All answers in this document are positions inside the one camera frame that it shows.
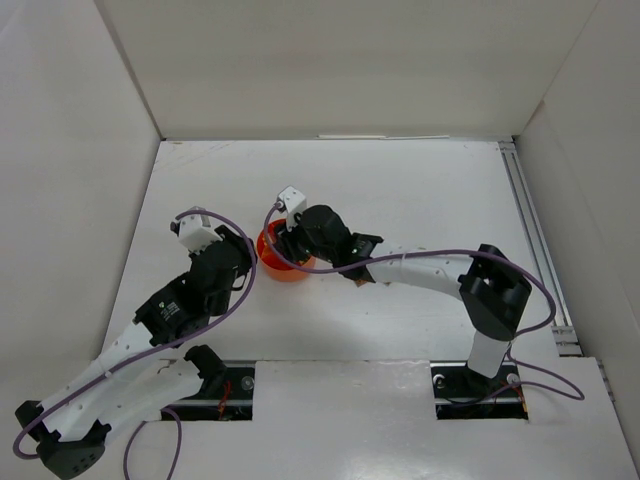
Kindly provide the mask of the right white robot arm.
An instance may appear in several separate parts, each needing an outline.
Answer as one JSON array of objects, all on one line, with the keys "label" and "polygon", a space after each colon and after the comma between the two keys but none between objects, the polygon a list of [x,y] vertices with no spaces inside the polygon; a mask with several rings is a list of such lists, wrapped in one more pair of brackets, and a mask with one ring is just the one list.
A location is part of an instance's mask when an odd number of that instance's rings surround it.
[{"label": "right white robot arm", "polygon": [[485,378],[498,374],[529,300],[532,286],[524,271],[496,247],[476,250],[411,250],[380,236],[356,233],[327,205],[296,209],[276,202],[282,227],[264,228],[265,239],[286,265],[305,273],[306,261],[329,263],[357,284],[403,284],[460,301],[475,329],[466,366]]}]

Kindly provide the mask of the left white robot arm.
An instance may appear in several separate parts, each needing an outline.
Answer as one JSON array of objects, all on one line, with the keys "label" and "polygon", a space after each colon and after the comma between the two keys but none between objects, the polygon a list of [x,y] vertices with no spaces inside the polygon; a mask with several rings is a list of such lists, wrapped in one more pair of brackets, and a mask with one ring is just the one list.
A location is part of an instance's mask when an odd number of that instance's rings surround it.
[{"label": "left white robot arm", "polygon": [[132,322],[74,380],[50,397],[27,400],[15,411],[21,434],[36,443],[38,459],[58,479],[91,468],[124,427],[177,400],[216,392],[227,367],[207,345],[188,348],[169,367],[139,377],[167,350],[180,349],[238,303],[240,278],[255,279],[256,255],[246,234],[225,221],[217,227],[198,216],[173,223],[188,250],[189,269],[151,295]]}]

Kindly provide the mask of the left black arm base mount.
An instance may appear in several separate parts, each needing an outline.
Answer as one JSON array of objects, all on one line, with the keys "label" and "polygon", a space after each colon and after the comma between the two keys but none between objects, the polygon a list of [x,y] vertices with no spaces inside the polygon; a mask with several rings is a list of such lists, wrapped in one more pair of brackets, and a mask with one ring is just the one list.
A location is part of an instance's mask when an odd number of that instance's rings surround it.
[{"label": "left black arm base mount", "polygon": [[167,406],[182,421],[250,421],[254,362],[224,362],[209,346],[189,348],[183,357],[196,368],[199,390]]}]

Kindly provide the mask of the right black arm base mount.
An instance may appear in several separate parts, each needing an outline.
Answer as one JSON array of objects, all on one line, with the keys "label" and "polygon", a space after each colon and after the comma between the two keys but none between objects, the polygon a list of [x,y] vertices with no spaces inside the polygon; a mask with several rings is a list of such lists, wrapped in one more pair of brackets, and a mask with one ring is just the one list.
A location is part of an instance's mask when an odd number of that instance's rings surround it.
[{"label": "right black arm base mount", "polygon": [[463,362],[437,362],[430,366],[435,413],[438,420],[497,420],[529,418],[517,367],[503,364],[487,378]]}]

